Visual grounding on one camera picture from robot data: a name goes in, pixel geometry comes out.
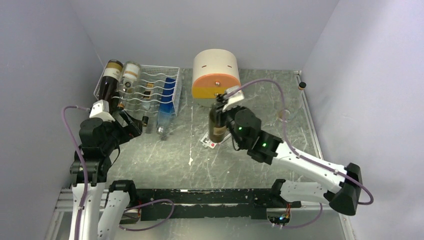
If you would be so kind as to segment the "dark green wine bottle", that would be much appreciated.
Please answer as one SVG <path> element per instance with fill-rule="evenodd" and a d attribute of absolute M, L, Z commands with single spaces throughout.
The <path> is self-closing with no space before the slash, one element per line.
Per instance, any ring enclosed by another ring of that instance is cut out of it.
<path fill-rule="evenodd" d="M 227 131 L 225 103 L 223 95 L 218 94 L 208 115 L 208 136 L 216 144 L 223 141 Z"/>

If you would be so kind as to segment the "clear glass bottle black cap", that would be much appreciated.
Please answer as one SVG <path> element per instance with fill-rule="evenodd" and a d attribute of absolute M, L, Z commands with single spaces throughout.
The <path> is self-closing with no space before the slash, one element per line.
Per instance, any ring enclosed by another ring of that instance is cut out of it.
<path fill-rule="evenodd" d="M 288 123 L 295 119 L 300 109 L 303 107 L 304 101 L 302 94 L 306 86 L 307 84 L 303 81 L 298 84 L 298 91 L 296 92 L 296 97 L 289 102 L 289 106 L 285 106 L 282 110 L 279 111 L 277 115 L 280 121 Z"/>

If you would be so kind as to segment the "blue clear square bottle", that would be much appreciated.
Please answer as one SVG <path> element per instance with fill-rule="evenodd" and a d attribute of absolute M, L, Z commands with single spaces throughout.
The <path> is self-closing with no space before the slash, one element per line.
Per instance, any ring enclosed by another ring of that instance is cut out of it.
<path fill-rule="evenodd" d="M 163 135 L 170 125 L 174 105 L 172 102 L 176 80 L 170 77 L 165 79 L 157 114 L 156 133 Z"/>

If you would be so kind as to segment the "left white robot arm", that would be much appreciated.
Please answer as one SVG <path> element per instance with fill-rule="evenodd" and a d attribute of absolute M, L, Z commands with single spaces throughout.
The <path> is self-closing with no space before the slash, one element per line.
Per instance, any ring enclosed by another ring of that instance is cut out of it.
<path fill-rule="evenodd" d="M 70 167 L 73 194 L 71 240 L 111 240 L 126 208 L 141 201 L 133 180 L 115 180 L 109 186 L 106 202 L 101 201 L 106 189 L 108 171 L 112 167 L 110 155 L 120 145 L 142 134 L 143 123 L 120 111 L 126 122 L 105 121 L 99 117 L 80 124 L 74 162 Z"/>

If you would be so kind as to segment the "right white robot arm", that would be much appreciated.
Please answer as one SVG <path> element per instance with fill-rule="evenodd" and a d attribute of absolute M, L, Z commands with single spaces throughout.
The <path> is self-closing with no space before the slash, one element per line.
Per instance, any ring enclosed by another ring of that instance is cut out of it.
<path fill-rule="evenodd" d="M 298 201 L 329 205 L 336 212 L 354 216 L 360 203 L 362 173 L 355 163 L 347 166 L 327 162 L 297 151 L 281 138 L 261 129 L 261 120 L 246 107 L 235 107 L 221 118 L 241 150 L 259 163 L 278 164 L 310 182 L 276 180 L 270 193 L 275 207 Z"/>

